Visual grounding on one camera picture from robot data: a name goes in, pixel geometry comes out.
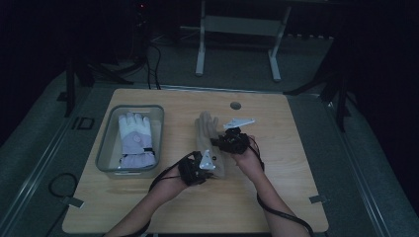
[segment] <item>translucent glove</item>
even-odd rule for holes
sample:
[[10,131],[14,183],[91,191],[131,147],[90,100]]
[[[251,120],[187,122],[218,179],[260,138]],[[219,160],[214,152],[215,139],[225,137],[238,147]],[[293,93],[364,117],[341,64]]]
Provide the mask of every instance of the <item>translucent glove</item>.
[[202,112],[200,118],[195,120],[195,129],[197,131],[197,149],[204,154],[205,150],[209,150],[209,155],[213,158],[212,163],[215,170],[211,171],[215,176],[223,178],[224,172],[224,157],[218,147],[212,146],[210,139],[218,139],[216,126],[218,118],[212,119],[209,112]]

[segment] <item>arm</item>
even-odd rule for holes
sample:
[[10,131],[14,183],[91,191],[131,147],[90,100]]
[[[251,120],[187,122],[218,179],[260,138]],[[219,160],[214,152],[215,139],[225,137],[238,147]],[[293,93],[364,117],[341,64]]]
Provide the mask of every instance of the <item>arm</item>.
[[[256,149],[254,137],[251,136],[250,145]],[[256,188],[256,191],[263,201],[263,203],[274,209],[286,214],[295,216],[287,204],[281,199],[275,190],[274,186],[265,175],[260,161],[256,154],[251,149],[247,149],[243,154],[231,154],[231,157],[236,161],[240,170],[249,178]],[[272,236],[309,236],[304,226],[293,222],[291,220],[282,218],[272,214],[264,209],[265,217],[267,219]]]
[[[178,177],[178,167],[169,170],[164,178]],[[164,179],[158,182],[154,188],[105,236],[125,236],[133,234],[144,227],[151,219],[153,213],[162,204],[176,197],[188,186],[180,179]]]

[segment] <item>clear plastic bin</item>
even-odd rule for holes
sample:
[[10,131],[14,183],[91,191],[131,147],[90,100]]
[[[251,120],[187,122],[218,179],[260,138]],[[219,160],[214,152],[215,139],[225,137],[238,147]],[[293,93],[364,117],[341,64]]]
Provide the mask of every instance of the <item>clear plastic bin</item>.
[[[150,118],[151,139],[156,164],[145,168],[121,168],[120,159],[123,149],[120,138],[119,116],[128,112],[140,113]],[[161,140],[163,138],[164,111],[160,106],[117,106],[112,109],[105,128],[104,136],[96,157],[96,167],[110,178],[154,178],[158,174]]]

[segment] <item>table leg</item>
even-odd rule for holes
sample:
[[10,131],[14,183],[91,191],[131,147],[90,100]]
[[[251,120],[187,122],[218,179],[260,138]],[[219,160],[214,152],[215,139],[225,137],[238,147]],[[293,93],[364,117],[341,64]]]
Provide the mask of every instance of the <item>table leg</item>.
[[279,82],[281,81],[281,75],[280,75],[280,69],[278,67],[278,61],[277,61],[277,53],[278,48],[280,47],[281,39],[284,36],[284,29],[287,25],[287,20],[290,16],[292,7],[287,7],[286,12],[284,13],[283,20],[281,22],[281,25],[278,28],[278,33],[275,40],[275,45],[272,49],[268,50],[268,56],[269,56],[269,62],[271,64],[271,71],[272,71],[272,77],[274,81]]
[[201,28],[200,28],[200,49],[198,51],[197,69],[195,75],[204,75],[204,63],[206,60],[206,1],[201,1]]

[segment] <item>black clamp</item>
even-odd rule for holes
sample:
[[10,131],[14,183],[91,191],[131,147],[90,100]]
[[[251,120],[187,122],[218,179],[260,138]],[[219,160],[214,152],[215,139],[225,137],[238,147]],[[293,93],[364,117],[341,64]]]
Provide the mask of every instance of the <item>black clamp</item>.
[[179,161],[179,173],[187,186],[200,185],[213,175],[200,168],[202,159],[203,155],[200,151],[193,151]]

